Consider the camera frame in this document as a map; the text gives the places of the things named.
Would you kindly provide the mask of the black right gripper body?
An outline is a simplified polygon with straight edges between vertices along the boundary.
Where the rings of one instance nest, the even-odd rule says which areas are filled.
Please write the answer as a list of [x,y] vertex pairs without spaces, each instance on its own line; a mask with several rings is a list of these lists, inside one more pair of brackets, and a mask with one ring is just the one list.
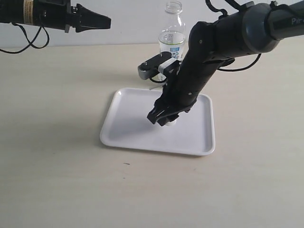
[[191,109],[198,94],[219,67],[217,60],[210,60],[212,54],[213,51],[189,49],[178,74],[168,81],[154,108],[166,110],[168,116]]

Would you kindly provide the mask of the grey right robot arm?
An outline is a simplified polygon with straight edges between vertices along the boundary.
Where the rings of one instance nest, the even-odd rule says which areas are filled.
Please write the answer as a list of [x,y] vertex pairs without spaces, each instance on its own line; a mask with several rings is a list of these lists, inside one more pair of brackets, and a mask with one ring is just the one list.
[[162,95],[155,101],[147,118],[164,126],[176,120],[180,113],[189,112],[199,93],[220,70],[226,71],[237,57],[272,51],[282,39],[304,33],[304,3],[292,5],[248,2],[243,5],[231,0],[237,11],[225,11],[217,21],[197,22],[191,29],[188,51],[183,60],[162,52],[138,66],[141,79],[163,74]]

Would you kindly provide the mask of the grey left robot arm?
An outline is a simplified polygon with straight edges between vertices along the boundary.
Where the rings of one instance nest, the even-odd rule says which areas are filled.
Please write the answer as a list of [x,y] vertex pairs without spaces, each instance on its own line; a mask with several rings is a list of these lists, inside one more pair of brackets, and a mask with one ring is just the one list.
[[24,24],[66,33],[72,27],[76,33],[87,30],[110,29],[111,19],[69,0],[2,0],[1,23]]

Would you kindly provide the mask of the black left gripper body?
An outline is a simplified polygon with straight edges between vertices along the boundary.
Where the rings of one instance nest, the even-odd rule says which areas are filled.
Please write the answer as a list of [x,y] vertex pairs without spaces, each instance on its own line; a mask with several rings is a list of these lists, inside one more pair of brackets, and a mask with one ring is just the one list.
[[76,28],[78,22],[78,4],[71,5],[70,0],[35,0],[33,6],[34,25],[64,30]]

